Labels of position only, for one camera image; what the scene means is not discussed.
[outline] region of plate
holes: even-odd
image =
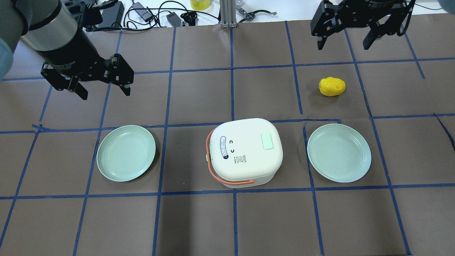
[[[96,153],[98,169],[113,181],[139,177],[152,164],[156,144],[153,135],[137,125],[126,125],[110,132]]]
[[[326,124],[308,139],[308,158],[322,176],[336,182],[362,178],[371,165],[371,150],[365,138],[349,126]]]

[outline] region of white lunch box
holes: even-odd
[[[229,188],[267,183],[283,161],[277,129],[260,118],[221,124],[208,135],[206,150],[210,173]]]

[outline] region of yellow object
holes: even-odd
[[[319,91],[324,96],[337,96],[346,90],[346,83],[335,77],[323,78],[319,82]]]
[[[194,10],[205,10],[210,6],[211,0],[190,0],[191,7]]]

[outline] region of yellow lemon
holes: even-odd
[[[319,91],[325,96],[337,96],[346,90],[346,83],[335,77],[323,78],[319,82]]]

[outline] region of round plate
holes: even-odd
[[[155,139],[149,131],[137,125],[126,125],[104,138],[96,154],[96,163],[104,177],[128,181],[149,168],[155,152]]]
[[[365,138],[349,126],[331,123],[313,132],[308,140],[308,158],[322,176],[336,182],[362,178],[371,165]]]

